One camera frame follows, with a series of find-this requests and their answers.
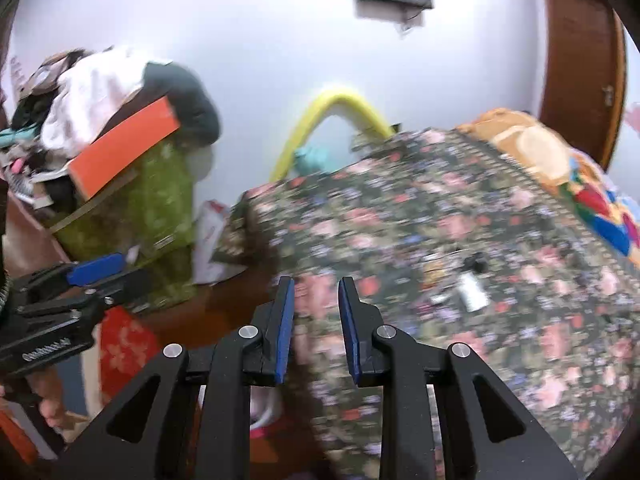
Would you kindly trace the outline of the brown wooden door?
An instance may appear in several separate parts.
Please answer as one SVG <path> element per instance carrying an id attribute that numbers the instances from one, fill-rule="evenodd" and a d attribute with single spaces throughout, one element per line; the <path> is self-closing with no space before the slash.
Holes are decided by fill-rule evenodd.
<path id="1" fill-rule="evenodd" d="M 608 168 L 626 91 L 623 25 L 606 0 L 544 0 L 546 76 L 539 120 Z"/>

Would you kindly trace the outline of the green floral fabric bag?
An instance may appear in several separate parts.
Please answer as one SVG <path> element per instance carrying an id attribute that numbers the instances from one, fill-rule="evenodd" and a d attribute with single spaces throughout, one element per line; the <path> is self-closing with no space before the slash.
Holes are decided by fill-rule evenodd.
<path id="1" fill-rule="evenodd" d="M 195 295 L 192 202 L 186 156 L 163 140 L 49 230 L 73 260 L 123 254 L 149 275 L 148 308 L 160 310 Z"/>

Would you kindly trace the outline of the white hotmaxx plastic bag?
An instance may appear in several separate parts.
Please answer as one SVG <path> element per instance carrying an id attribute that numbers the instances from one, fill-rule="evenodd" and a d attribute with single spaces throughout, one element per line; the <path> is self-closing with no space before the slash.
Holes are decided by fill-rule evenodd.
<path id="1" fill-rule="evenodd" d="M 215 256 L 228 215 L 229 208 L 216 200 L 206 200 L 201 204 L 195 222 L 196 237 L 192 252 L 194 284 L 215 285 L 246 270 L 246 266 L 226 263 Z"/>

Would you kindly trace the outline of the white cloth pile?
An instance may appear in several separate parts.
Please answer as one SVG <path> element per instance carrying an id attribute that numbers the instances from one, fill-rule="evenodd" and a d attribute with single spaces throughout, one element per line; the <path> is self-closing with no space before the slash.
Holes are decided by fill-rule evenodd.
<path id="1" fill-rule="evenodd" d="M 58 76 L 58 93 L 40 130 L 43 147 L 68 159 L 93 143 L 143 86 L 148 61 L 122 49 L 82 58 Z"/>

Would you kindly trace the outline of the dark green plush cloth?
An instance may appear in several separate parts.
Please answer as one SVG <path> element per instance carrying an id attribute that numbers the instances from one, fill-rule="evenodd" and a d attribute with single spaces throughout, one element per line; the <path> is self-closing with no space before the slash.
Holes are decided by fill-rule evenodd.
<path id="1" fill-rule="evenodd" d="M 205 148 L 218 141 L 221 125 L 216 107 L 190 70 L 176 63 L 148 63 L 142 93 L 150 102 L 168 99 L 178 120 L 179 143 L 186 148 Z"/>

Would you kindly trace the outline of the white small tube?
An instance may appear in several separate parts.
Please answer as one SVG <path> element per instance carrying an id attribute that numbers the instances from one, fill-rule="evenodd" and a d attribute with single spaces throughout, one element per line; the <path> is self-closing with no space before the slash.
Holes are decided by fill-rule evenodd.
<path id="1" fill-rule="evenodd" d="M 469 312 L 486 309 L 490 305 L 489 296 L 474 273 L 464 271 L 459 275 L 457 291 Z"/>

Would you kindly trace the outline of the red floral fabric bag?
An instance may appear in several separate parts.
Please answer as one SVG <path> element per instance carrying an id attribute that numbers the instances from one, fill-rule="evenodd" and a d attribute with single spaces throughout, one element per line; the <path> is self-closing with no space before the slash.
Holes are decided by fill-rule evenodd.
<path id="1" fill-rule="evenodd" d="M 105 312 L 100 325 L 100 384 L 103 405 L 114 399 L 160 351 L 152 332 L 123 307 Z"/>

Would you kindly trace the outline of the yellow foam tube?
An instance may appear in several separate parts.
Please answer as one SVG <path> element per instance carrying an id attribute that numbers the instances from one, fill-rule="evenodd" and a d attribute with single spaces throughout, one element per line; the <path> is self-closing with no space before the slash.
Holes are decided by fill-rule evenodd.
<path id="1" fill-rule="evenodd" d="M 392 138 L 396 130 L 369 102 L 354 92 L 326 91 L 314 98 L 284 141 L 269 180 L 301 177 L 294 152 L 302 146 L 329 151 L 332 171 L 356 162 L 366 148 Z"/>

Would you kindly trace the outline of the orange red cardboard strip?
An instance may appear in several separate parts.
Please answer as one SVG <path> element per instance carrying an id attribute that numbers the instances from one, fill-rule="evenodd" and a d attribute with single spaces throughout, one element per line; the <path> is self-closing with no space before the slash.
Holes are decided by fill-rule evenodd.
<path id="1" fill-rule="evenodd" d="M 180 124 L 166 96 L 143 107 L 70 161 L 68 173 L 84 200 L 90 200 Z"/>

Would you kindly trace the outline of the teal plush toy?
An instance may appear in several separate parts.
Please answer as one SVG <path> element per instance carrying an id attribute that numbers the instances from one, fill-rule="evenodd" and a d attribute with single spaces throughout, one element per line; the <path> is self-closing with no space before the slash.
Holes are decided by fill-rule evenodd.
<path id="1" fill-rule="evenodd" d="M 332 171 L 329 151 L 316 146 L 302 146 L 294 152 L 293 168 L 302 177 L 310 174 L 328 174 Z"/>

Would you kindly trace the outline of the orange colourful blanket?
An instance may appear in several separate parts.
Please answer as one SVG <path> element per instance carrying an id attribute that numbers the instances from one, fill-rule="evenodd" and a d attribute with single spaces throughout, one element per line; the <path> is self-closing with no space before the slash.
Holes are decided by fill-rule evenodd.
<path id="1" fill-rule="evenodd" d="M 639 264 L 639 205 L 586 153 L 534 116 L 494 108 L 458 130 L 516 160 L 548 192 L 564 196 L 594 232 Z"/>

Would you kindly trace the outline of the dark floral bedspread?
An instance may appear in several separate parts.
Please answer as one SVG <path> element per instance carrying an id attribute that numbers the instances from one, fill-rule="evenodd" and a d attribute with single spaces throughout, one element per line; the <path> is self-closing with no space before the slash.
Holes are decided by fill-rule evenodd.
<path id="1" fill-rule="evenodd" d="M 337 307 L 350 276 L 385 322 L 468 344 L 580 478 L 631 419 L 639 385 L 639 273 L 512 160 L 461 132 L 404 132 L 356 164 L 244 194 L 215 256 L 296 283 L 286 381 L 342 479 L 373 479 L 381 393 L 352 382 Z M 466 310 L 470 271 L 490 305 Z"/>

